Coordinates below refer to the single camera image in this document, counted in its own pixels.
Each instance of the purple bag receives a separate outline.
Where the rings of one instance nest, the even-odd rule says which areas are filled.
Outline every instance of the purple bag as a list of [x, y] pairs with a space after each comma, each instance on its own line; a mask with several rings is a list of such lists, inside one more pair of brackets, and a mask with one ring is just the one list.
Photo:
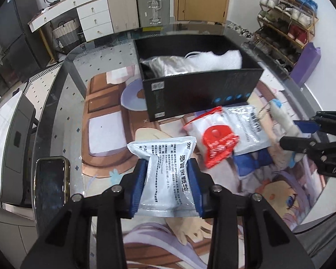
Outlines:
[[321, 49], [315, 48], [312, 42], [308, 43], [301, 53], [290, 77], [301, 87], [316, 68], [321, 58]]

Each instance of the gray pants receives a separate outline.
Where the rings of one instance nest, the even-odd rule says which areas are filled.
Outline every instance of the gray pants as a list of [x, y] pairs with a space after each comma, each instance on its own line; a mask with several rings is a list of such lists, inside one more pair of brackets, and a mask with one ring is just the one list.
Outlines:
[[336, 213], [301, 224], [293, 232], [318, 269], [336, 249]]

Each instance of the wooden shelf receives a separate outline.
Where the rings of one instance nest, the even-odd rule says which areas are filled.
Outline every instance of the wooden shelf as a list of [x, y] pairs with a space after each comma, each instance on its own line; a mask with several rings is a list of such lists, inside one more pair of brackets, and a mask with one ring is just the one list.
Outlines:
[[265, 8], [267, 8], [267, 9], [269, 9], [269, 10], [273, 10], [274, 12], [279, 13], [279, 15], [281, 16], [281, 18], [285, 17], [286, 19], [289, 20], [290, 23], [293, 23], [293, 24], [295, 24], [296, 26], [300, 27], [301, 29], [303, 29], [303, 30], [305, 30], [305, 31], [308, 31], [308, 32], [310, 32], [312, 35], [314, 35], [314, 30], [313, 30], [313, 29], [314, 29], [314, 24], [311, 24], [309, 27], [306, 27], [306, 26], [302, 25], [300, 22], [298, 22], [298, 21], [292, 19], [291, 17], [289, 17], [289, 16], [288, 16], [287, 14], [285, 14], [284, 12], [279, 11], [278, 9], [275, 9], [275, 8], [271, 8], [271, 7], [265, 6], [265, 5], [263, 5], [262, 3], [260, 3], [260, 7], [261, 7], [261, 8], [262, 8], [262, 7], [265, 7]]
[[257, 39], [262, 40], [263, 42], [265, 42], [268, 46], [270, 46], [271, 48], [273, 48], [274, 50], [276, 50], [287, 62], [289, 62], [289, 64], [294, 67], [296, 63], [293, 63], [291, 60], [289, 60], [287, 58], [286, 55], [284, 55], [283, 53], [280, 52], [279, 49], [277, 49], [275, 46], [273, 46], [271, 43], [267, 42], [264, 38], [262, 38], [259, 34], [254, 33], [254, 35], [256, 36]]
[[285, 37], [288, 41], [290, 41], [294, 46], [296, 46], [298, 49], [303, 49], [306, 44], [304, 46], [301, 46], [300, 44], [298, 44], [295, 40], [293, 40], [290, 36], [288, 36], [287, 34], [285, 34], [284, 32], [278, 30], [274, 25], [272, 25], [271, 23], [268, 23], [262, 19], [260, 19], [259, 17], [257, 17], [258, 22], [263, 23], [264, 25], [268, 26], [269, 28], [273, 29], [274, 31], [276, 31], [278, 34], [280, 34], [281, 36]]
[[290, 4], [292, 4], [292, 5], [294, 5], [294, 6], [296, 6], [296, 7], [298, 7], [298, 8], [300, 8], [300, 9], [302, 9], [304, 12], [308, 13], [309, 15], [311, 15], [311, 16], [315, 17], [317, 20], [319, 20], [315, 16], [315, 12], [312, 9], [304, 6], [303, 4], [297, 2], [296, 0], [285, 0], [285, 1], [288, 2], [288, 3], [290, 3]]

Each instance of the black box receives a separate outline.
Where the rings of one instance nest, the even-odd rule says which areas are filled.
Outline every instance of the black box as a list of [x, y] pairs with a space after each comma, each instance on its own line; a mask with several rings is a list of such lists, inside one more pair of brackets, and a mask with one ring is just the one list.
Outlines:
[[223, 55], [235, 49], [243, 58], [242, 69], [163, 78], [155, 78], [149, 67], [139, 64], [150, 121], [246, 102], [263, 73], [256, 61], [223, 35], [163, 35], [134, 43], [138, 61], [160, 55], [185, 56], [193, 51]]

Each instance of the red packaging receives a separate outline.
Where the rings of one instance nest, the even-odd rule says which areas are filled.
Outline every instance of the red packaging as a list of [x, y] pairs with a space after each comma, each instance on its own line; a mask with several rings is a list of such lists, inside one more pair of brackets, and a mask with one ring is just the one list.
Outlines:
[[227, 158], [239, 141], [239, 136], [228, 126], [222, 113], [221, 106], [213, 108], [184, 126], [189, 135], [196, 137], [207, 168]]

